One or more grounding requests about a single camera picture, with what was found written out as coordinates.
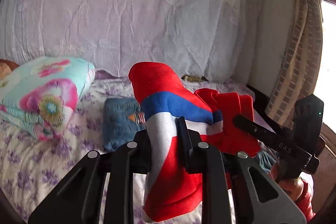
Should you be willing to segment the right hand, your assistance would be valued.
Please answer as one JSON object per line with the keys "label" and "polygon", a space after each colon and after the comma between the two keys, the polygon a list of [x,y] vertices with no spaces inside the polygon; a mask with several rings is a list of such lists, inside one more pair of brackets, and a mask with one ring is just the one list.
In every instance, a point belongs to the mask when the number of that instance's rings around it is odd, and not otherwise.
{"label": "right hand", "polygon": [[278,178],[278,164],[275,163],[270,170],[270,177],[278,183],[278,185],[293,200],[297,201],[303,193],[303,181],[298,178],[283,179]]}

